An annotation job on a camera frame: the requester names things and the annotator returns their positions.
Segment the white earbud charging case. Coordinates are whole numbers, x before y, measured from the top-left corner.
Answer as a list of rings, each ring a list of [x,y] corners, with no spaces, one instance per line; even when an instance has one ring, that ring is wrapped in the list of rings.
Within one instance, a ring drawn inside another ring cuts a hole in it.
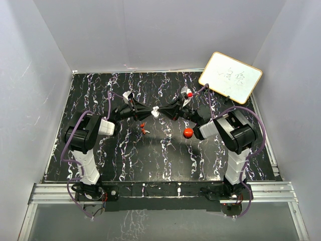
[[[154,118],[159,118],[160,113],[159,113],[158,110],[159,110],[159,107],[158,107],[158,106],[154,106],[154,107],[152,108],[151,115],[152,115]]]

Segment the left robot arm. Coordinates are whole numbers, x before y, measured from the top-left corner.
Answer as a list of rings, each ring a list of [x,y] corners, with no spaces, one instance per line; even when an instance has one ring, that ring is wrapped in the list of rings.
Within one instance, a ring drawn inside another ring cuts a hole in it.
[[[61,160],[66,162],[64,156],[66,151],[70,150],[74,157],[71,162],[76,163],[80,171],[79,182],[73,185],[72,189],[91,200],[99,200],[105,193],[93,152],[98,136],[116,135],[119,131],[119,122],[124,119],[133,118],[135,121],[141,121],[150,115],[156,118],[159,116],[159,107],[141,104],[134,98],[131,91],[123,93],[124,105],[114,109],[111,108],[111,94],[109,93],[108,96],[107,116],[103,117],[89,110],[76,112],[69,120],[63,134],[65,147]]]

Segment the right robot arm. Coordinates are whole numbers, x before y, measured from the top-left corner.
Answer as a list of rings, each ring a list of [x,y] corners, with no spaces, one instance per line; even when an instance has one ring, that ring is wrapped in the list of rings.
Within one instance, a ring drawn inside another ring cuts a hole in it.
[[[176,121],[180,117],[194,122],[194,136],[199,140],[219,135],[228,149],[227,170],[221,183],[202,187],[200,192],[208,200],[235,199],[246,190],[252,199],[251,186],[247,185],[245,165],[251,148],[257,139],[257,131],[238,110],[229,110],[216,118],[211,116],[211,108],[201,105],[197,109],[184,105],[181,98],[157,110]]]

